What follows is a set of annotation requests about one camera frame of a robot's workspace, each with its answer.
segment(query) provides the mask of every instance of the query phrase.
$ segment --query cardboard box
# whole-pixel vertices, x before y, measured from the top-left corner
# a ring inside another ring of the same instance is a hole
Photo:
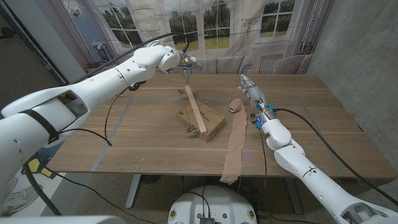
[[[198,100],[197,104],[207,132],[201,133],[200,131],[195,131],[194,133],[196,133],[196,135],[205,142],[209,142],[210,139],[212,139],[212,137],[214,137],[214,135],[216,135],[224,126],[225,117]],[[182,110],[180,110],[176,115],[177,121],[185,128],[189,128],[191,125],[195,125],[195,127],[198,128],[198,122],[193,113],[191,104],[182,108]]]

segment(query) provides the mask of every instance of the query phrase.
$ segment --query table leg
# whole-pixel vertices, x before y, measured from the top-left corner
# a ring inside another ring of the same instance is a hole
[[[134,199],[137,195],[140,178],[141,174],[134,174],[132,177],[129,194],[127,196],[126,208],[132,208],[132,206],[134,205]]]
[[[303,208],[301,206],[301,201],[299,197],[299,192],[297,190],[295,179],[293,178],[284,178],[285,184],[287,187],[287,191],[289,192],[290,201],[293,205],[293,211],[296,214],[302,214]]]

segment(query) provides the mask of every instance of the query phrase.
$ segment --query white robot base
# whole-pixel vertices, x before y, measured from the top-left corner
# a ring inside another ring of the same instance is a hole
[[[233,190],[209,185],[205,186],[204,193],[203,186],[192,189],[191,192],[198,195],[187,192],[174,202],[170,209],[168,224],[257,223],[252,205]],[[210,218],[207,204],[199,196],[202,194],[209,204]]]

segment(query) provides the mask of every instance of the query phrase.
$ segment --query gray wall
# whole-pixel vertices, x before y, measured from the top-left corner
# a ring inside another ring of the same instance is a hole
[[[398,1],[336,0],[308,73],[318,74],[398,170]]]
[[[10,27],[2,16],[0,27]],[[0,110],[29,93],[56,86],[53,76],[17,34],[0,40]]]

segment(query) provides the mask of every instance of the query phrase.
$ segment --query grass field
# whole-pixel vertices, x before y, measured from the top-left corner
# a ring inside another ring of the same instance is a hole
[[[185,46],[185,43],[179,43],[174,45],[177,50],[182,50]],[[206,39],[205,40],[206,50],[210,49],[228,49],[229,48],[229,37],[222,37],[218,39],[218,47],[217,47],[217,39]],[[188,51],[199,50],[198,41],[193,41],[189,43]]]
[[[186,43],[178,43],[174,44],[174,46],[177,50],[182,50],[185,47],[185,44]],[[188,51],[192,50],[199,50],[199,43],[197,40],[189,43]]]
[[[276,31],[275,36],[280,37],[280,36],[286,35],[286,32],[287,31]],[[260,38],[272,37],[273,34],[274,34],[274,32],[263,32],[263,33],[260,33]]]

